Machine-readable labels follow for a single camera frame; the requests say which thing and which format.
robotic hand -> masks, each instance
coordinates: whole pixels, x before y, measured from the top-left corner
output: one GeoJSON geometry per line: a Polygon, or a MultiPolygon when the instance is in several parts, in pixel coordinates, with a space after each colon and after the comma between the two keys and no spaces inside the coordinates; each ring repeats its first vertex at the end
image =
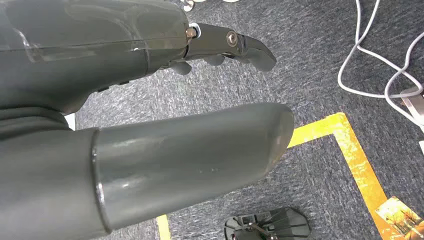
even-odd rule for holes
{"type": "Polygon", "coordinates": [[[225,57],[276,63],[165,1],[0,1],[0,239],[90,239],[260,179],[293,133],[282,104],[78,131],[63,117],[111,85],[225,57]]]}

black robotic finger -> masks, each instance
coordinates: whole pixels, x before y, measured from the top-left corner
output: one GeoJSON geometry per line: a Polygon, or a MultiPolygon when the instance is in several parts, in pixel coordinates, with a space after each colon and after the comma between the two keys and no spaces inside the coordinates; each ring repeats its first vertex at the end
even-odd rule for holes
{"type": "Polygon", "coordinates": [[[249,36],[238,34],[230,28],[203,23],[192,23],[194,36],[184,56],[186,61],[204,59],[207,63],[217,66],[222,64],[224,57],[238,60],[241,63],[251,63],[260,71],[270,71],[277,63],[272,52],[261,41],[249,36]]]}

yellow floor tape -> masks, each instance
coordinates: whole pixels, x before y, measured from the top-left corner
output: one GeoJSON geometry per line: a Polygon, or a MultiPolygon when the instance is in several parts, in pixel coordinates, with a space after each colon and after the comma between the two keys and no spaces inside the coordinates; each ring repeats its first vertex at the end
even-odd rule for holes
{"type": "MultiPolygon", "coordinates": [[[[331,134],[334,135],[343,153],[381,238],[383,240],[404,240],[404,237],[399,235],[392,226],[376,213],[376,209],[387,201],[387,197],[344,113],[336,113],[296,128],[288,147],[291,148],[331,134]]],[[[159,216],[156,221],[160,240],[171,240],[167,216],[159,216]]]]}

gray plastic cover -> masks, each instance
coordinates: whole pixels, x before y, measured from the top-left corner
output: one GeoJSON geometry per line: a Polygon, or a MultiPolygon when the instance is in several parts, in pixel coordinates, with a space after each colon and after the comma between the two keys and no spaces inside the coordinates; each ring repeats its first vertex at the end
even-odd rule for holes
{"type": "Polygon", "coordinates": [[[25,50],[32,62],[90,56],[107,45],[180,49],[187,28],[181,9],[163,0],[0,1],[0,53],[25,50]]]}
{"type": "Polygon", "coordinates": [[[281,159],[294,117],[279,103],[101,129],[97,186],[108,229],[189,207],[255,182],[281,159]]]}

black tripod base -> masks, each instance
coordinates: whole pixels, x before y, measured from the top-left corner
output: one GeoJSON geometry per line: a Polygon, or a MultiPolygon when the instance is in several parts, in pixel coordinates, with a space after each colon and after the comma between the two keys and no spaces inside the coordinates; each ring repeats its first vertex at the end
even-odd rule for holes
{"type": "Polygon", "coordinates": [[[224,233],[226,240],[305,240],[310,229],[303,215],[283,207],[229,217],[224,233]]]}

